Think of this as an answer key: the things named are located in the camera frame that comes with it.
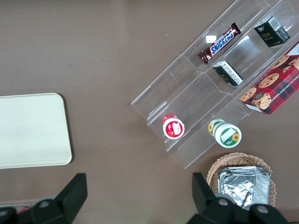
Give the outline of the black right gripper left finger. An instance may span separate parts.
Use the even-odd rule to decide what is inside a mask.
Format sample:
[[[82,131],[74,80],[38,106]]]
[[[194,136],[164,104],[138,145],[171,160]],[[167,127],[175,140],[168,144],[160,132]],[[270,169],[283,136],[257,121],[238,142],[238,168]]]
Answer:
[[[54,198],[31,209],[34,224],[71,224],[87,198],[86,174],[78,173]]]

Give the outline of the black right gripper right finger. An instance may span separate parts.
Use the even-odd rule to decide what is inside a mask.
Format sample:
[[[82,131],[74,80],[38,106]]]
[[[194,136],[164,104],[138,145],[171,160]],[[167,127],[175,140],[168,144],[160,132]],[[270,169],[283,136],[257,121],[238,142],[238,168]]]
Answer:
[[[234,219],[234,204],[216,197],[201,173],[192,175],[192,196],[198,213],[192,217],[193,224],[231,224]]]

